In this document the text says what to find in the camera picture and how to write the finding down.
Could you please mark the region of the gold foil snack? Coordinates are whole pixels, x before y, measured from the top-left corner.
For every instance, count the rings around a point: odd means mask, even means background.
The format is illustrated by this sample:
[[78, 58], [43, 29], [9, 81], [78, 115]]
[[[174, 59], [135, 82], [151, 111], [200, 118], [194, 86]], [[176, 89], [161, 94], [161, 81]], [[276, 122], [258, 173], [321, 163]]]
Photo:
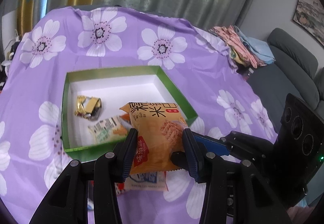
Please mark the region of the gold foil snack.
[[89, 121], [96, 121], [101, 109], [102, 100], [100, 98], [78, 95], [74, 114]]

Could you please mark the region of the yellow rice cracker packet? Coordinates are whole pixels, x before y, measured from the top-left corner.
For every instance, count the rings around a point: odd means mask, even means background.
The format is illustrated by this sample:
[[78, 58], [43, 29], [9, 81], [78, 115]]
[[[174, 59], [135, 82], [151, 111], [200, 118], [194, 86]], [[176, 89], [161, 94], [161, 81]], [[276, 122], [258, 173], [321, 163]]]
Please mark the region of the yellow rice cracker packet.
[[178, 105], [129, 102], [120, 109], [129, 113], [138, 132], [130, 174], [178, 170], [171, 155], [183, 151], [182, 133], [188, 127]]

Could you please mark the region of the orange snack packet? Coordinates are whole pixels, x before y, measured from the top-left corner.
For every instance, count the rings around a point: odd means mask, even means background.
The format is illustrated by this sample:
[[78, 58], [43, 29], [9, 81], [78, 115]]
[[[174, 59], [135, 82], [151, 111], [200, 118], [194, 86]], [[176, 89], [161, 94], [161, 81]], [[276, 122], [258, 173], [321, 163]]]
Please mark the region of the orange snack packet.
[[132, 128], [130, 115], [129, 113], [125, 113], [123, 115], [119, 116], [120, 123], [125, 127], [127, 130], [130, 130]]

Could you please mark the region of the white blue snack packet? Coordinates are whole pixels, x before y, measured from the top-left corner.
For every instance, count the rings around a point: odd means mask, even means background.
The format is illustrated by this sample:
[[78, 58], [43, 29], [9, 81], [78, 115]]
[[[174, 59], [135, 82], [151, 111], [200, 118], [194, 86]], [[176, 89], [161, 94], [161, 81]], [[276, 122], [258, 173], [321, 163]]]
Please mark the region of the white blue snack packet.
[[116, 183], [115, 189], [117, 195], [121, 195], [126, 191], [168, 191], [166, 172], [147, 172], [130, 175], [124, 183]]

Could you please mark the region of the white green snack packet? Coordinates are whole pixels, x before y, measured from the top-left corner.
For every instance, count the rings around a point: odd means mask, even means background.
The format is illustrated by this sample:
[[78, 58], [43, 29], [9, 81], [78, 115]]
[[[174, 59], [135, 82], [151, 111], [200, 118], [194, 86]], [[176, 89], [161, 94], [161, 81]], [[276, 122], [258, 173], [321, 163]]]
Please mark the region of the white green snack packet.
[[123, 140], [129, 132], [129, 128], [124, 126], [122, 119], [118, 116], [113, 116], [90, 125], [88, 130], [96, 144]]

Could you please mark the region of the grey green sofa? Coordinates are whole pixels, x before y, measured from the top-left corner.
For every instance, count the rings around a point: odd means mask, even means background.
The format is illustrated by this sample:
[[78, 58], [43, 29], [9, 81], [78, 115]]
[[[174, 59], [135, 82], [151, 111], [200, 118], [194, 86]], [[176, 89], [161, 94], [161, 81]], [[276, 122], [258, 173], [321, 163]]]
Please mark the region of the grey green sofa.
[[274, 63], [259, 67], [248, 79], [248, 84], [261, 99], [276, 132], [287, 94], [306, 102], [323, 117], [323, 69], [317, 73], [316, 57], [301, 43], [281, 28], [274, 29], [267, 38]]

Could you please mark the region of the purple floral tablecloth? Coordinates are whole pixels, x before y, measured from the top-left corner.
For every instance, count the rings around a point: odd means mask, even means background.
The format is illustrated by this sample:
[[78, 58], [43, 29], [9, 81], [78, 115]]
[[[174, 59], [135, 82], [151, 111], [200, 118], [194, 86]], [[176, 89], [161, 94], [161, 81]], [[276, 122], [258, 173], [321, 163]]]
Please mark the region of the purple floral tablecloth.
[[19, 44], [1, 93], [1, 199], [28, 223], [70, 158], [60, 139], [65, 76], [84, 69], [158, 65], [197, 112], [192, 130], [276, 140], [260, 98], [218, 37], [184, 19], [124, 8], [52, 10]]

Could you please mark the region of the green cardboard box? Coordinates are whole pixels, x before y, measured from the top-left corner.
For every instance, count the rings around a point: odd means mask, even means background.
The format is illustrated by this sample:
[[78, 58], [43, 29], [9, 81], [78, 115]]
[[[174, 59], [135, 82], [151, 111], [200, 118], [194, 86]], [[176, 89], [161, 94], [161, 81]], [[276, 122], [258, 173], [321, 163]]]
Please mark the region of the green cardboard box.
[[90, 69], [66, 74], [62, 100], [64, 151], [81, 162], [95, 160], [114, 148], [96, 144], [88, 130], [93, 122], [75, 115], [77, 96], [100, 98], [99, 120], [121, 115], [128, 102], [176, 103], [191, 125], [197, 113], [167, 74], [158, 66]]

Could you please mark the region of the pile of folded clothes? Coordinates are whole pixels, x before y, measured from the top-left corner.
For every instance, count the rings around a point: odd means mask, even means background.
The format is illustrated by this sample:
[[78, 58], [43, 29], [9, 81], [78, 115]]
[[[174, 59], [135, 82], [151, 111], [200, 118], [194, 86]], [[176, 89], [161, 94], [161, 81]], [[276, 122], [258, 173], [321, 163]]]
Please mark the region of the pile of folded clothes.
[[245, 36], [237, 26], [215, 26], [209, 32], [229, 47], [229, 56], [235, 65], [257, 69], [275, 62], [275, 56], [266, 42]]

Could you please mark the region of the framed landscape painting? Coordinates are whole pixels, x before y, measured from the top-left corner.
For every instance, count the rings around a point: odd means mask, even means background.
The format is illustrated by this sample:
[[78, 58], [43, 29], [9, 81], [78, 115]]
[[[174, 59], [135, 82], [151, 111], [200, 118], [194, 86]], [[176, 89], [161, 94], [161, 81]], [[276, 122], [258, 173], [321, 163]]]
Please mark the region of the framed landscape painting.
[[298, 0], [293, 22], [323, 47], [323, 5], [320, 0]]

